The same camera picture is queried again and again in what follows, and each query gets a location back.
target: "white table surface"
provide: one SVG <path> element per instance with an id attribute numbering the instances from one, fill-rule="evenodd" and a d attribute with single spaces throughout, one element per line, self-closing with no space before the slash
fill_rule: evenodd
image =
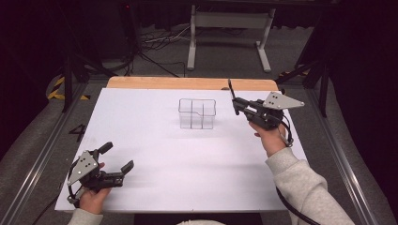
<path id="1" fill-rule="evenodd" d="M 248 100 L 269 92 L 236 91 Z M 182 129 L 181 98 L 216 100 L 213 129 Z M 294 124 L 293 152 L 306 159 Z M 123 213 L 263 212 L 284 210 L 267 155 L 243 113 L 236 116 L 229 91 L 102 89 L 75 159 L 107 142 L 99 156 L 108 173 L 134 160 L 123 187 L 113 188 L 104 211 Z M 80 184 L 73 186 L 76 190 Z M 55 210 L 71 211 L 66 182 Z"/>

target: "gray carpet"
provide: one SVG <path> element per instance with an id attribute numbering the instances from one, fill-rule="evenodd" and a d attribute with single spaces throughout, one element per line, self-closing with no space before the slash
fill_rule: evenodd
<path id="1" fill-rule="evenodd" d="M 253 44 L 261 36 L 261 31 L 246 30 L 238 36 L 229 35 L 221 30 L 204 31 L 197 39 L 196 64 L 194 71 L 186 71 L 188 77 L 205 78 L 248 78 L 275 79 L 282 71 L 292 70 L 311 29 L 272 29 L 266 45 L 266 53 L 272 72 L 264 73 Z M 159 63 L 186 62 L 189 41 L 181 39 L 159 51 L 145 54 Z M 137 76 L 170 76 L 161 68 L 136 57 L 133 75 Z M 167 69 L 182 76 L 181 65 L 165 65 Z M 93 112 L 100 89 L 107 83 L 104 76 L 93 76 L 84 94 L 90 95 L 89 100 L 79 100 L 69 120 L 61 131 L 54 152 L 50 157 L 36 187 L 29 196 L 16 224 L 32 224 L 38 214 L 59 193 L 60 184 L 64 181 L 70 163 L 74 158 L 79 143 L 78 135 L 69 134 L 79 125 L 87 125 Z M 299 85 L 301 78 L 282 85 L 287 95 L 309 101 L 307 92 Z M 0 215 L 8 210 L 23 180 L 34 164 L 41 148 L 51 134 L 57 118 L 61 115 L 63 101 L 51 99 L 50 104 L 24 131 L 12 145 L 0 162 Z M 371 176 L 360 155 L 350 139 L 338 103 L 334 97 L 332 86 L 328 94 L 328 116 L 333 133 L 343 147 L 350 165 L 357 176 L 361 188 L 379 224 L 396 224 L 387 200 Z M 356 224 L 360 218 L 346 190 L 344 181 L 339 174 L 330 153 L 329 142 L 325 132 L 316 120 L 315 109 L 306 106 L 290 111 L 304 147 L 310 165 L 315 171 L 325 176 L 329 183 L 329 192 L 341 204 Z M 287 211 L 261 214 L 263 224 L 290 224 Z M 43 215 L 38 224 L 67 224 L 70 214 L 54 211 L 52 205 Z M 134 215 L 105 214 L 102 224 L 133 224 Z"/>

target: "hand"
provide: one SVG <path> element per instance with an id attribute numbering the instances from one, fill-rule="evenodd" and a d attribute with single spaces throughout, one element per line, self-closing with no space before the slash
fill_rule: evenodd
<path id="1" fill-rule="evenodd" d="M 99 164 L 100 168 L 104 166 L 105 163 L 103 162 Z M 80 208 L 89 213 L 99 215 L 102 211 L 103 202 L 110 192 L 111 188 L 104 188 L 99 192 L 86 189 L 83 195 L 80 197 Z"/>
<path id="2" fill-rule="evenodd" d="M 267 156 L 270 158 L 275 153 L 281 151 L 286 147 L 286 143 L 283 141 L 281 134 L 286 135 L 286 130 L 283 125 L 279 125 L 278 129 L 264 130 L 256 124 L 249 122 L 249 125 L 257 131 L 254 133 L 256 137 L 261 138 L 261 143 L 267 152 Z"/>

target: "white sleeve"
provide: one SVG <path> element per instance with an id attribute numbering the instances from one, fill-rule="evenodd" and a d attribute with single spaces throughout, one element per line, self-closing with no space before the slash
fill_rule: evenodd
<path id="1" fill-rule="evenodd" d="M 276 187 L 301 214 L 320 224 L 354 224 L 344 209 L 328 193 L 324 177 L 313 171 L 306 160 L 298 160 L 291 148 L 266 161 Z M 306 224 L 290 213 L 292 224 Z"/>
<path id="2" fill-rule="evenodd" d="M 95 215 L 77 208 L 73 211 L 72 219 L 68 225 L 99 225 L 102 218 L 103 215 Z"/>

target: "transparent cube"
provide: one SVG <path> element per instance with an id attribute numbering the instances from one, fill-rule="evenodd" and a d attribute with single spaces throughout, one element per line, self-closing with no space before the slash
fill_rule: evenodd
<path id="1" fill-rule="evenodd" d="M 216 100 L 182 98 L 178 111 L 181 128 L 213 129 Z"/>

